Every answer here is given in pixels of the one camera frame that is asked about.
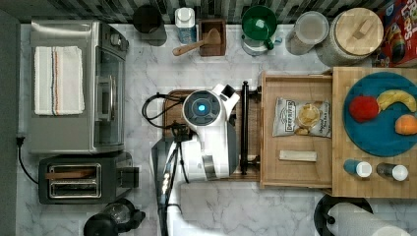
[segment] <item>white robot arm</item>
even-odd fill
[[[181,184],[187,180],[228,177],[238,166],[236,132],[228,120],[239,98],[230,86],[217,85],[213,90],[195,91],[185,99],[183,117],[196,134],[190,141],[172,142],[166,155],[169,158],[163,169],[161,192],[163,201],[165,196],[168,198],[165,220],[169,236],[223,235],[186,222],[181,213],[180,192]]]

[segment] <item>wooden cutting board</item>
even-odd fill
[[[395,157],[378,157],[359,149],[348,137],[342,119],[344,99],[350,88],[360,79],[377,72],[393,72],[417,83],[416,69],[393,68],[354,68],[339,67],[333,69],[332,92],[332,194],[334,196],[354,198],[417,198],[417,146]],[[370,178],[356,178],[343,170],[348,158],[368,161],[373,167]],[[376,172],[381,162],[405,165],[408,178],[403,182],[385,179]]]

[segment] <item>wooden box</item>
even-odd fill
[[[261,187],[331,188],[331,139],[312,136],[273,137],[275,104],[279,97],[297,100],[328,99],[331,76],[277,76],[262,74]],[[311,150],[317,161],[280,160],[281,150]]]
[[[206,19],[199,22],[199,40],[203,40],[211,29],[217,29],[220,33],[219,45],[204,45],[200,47],[200,55],[224,56],[226,54],[226,21],[224,19]]]

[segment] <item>marble countertop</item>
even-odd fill
[[[174,26],[166,26],[167,42],[160,47],[139,40],[131,25],[113,25],[130,41],[126,60],[125,143],[126,151],[141,168],[140,187],[129,196],[136,208],[147,218],[140,227],[121,235],[158,235],[155,189],[149,172],[149,151],[160,138],[161,131],[147,123],[141,109],[145,100],[156,92],[173,89],[211,89],[218,83],[239,89],[243,81],[250,88],[258,84],[262,70],[279,74],[320,73],[328,67],[314,50],[303,56],[293,56],[284,44],[268,54],[252,57],[241,45],[240,26],[227,26],[226,55],[202,58],[195,50],[180,57],[172,55],[180,45]],[[285,37],[291,26],[279,26],[277,35]],[[30,88],[30,25],[22,25],[20,132],[28,127]],[[157,112],[162,100],[149,106]],[[41,156],[23,158],[30,173],[36,176]],[[205,182],[185,185],[181,190],[184,217],[203,228],[227,235],[318,235],[313,214],[324,194],[313,189],[276,188],[260,190],[258,183]],[[37,187],[22,169],[18,171],[17,234],[25,235],[83,235],[87,219],[103,206],[44,206],[38,202]],[[417,201],[370,200],[374,213],[390,223],[417,235]]]

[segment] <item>folded towel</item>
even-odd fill
[[[77,46],[37,47],[34,52],[34,113],[81,114],[83,95],[82,50]]]

